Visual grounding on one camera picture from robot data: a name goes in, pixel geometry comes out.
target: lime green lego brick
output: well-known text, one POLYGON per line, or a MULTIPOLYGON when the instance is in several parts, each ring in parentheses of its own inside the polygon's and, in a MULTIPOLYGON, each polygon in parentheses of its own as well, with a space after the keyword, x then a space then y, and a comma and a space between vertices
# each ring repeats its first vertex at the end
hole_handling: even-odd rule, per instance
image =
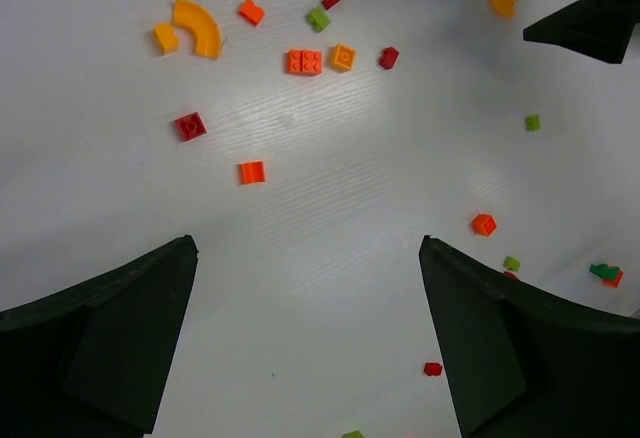
POLYGON ((307 21, 311 23, 311 26, 316 31, 324 30, 331 23, 331 20, 329 19, 327 14, 319 6, 315 7, 309 12, 309 14, 307 15, 307 21))
POLYGON ((503 265, 509 271, 518 271, 520 269, 520 262, 513 256, 507 256, 504 259, 503 265))
POLYGON ((524 119, 527 131, 538 131, 540 129, 540 115, 529 115, 524 119))

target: small green block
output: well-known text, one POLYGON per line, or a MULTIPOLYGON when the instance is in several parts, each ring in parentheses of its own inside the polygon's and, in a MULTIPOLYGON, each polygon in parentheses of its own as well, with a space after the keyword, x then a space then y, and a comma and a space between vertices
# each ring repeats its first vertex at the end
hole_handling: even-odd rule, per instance
POLYGON ((319 6, 309 12, 307 21, 311 23, 313 29, 318 32, 324 30, 331 23, 327 14, 319 6))
POLYGON ((540 129, 540 115, 529 115, 524 119, 527 131, 538 131, 540 129))
POLYGON ((520 269, 520 262, 513 256, 507 256, 504 259, 503 265, 509 271, 518 271, 520 269))
POLYGON ((589 271, 603 280, 615 281, 618 278, 618 273, 620 273, 620 267, 601 263, 599 265, 591 265, 589 271))

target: curved yellow lego piece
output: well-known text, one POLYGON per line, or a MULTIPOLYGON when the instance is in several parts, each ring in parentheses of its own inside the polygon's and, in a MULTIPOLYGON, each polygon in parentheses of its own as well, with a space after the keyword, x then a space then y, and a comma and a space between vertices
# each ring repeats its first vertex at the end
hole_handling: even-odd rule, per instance
POLYGON ((515 5, 518 0, 489 0, 493 11, 502 18, 513 18, 516 16, 515 5))
POLYGON ((222 35, 213 16, 202 6, 188 0, 176 0, 173 24, 189 30, 196 40, 196 55, 218 59, 222 35))

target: orange square tile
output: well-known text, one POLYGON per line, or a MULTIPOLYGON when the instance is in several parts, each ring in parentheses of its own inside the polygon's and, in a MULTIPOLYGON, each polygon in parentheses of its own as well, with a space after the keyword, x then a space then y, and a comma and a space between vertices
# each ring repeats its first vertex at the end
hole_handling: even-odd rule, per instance
POLYGON ((252 161, 238 165, 240 172, 240 181, 243 185, 251 185, 254 183, 264 183, 267 176, 264 171, 264 162, 252 161))

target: yellow lego brick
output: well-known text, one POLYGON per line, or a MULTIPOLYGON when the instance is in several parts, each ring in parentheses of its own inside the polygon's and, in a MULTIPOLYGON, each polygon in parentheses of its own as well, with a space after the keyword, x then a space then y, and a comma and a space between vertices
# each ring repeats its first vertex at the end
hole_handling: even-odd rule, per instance
POLYGON ((178 49, 178 46, 180 46, 180 41, 175 34, 175 30, 169 23, 160 23, 154 26, 153 33, 156 36, 163 55, 173 53, 178 49))
POLYGON ((333 48, 329 64, 336 70, 351 71, 356 61, 356 50, 346 45, 337 44, 333 48))

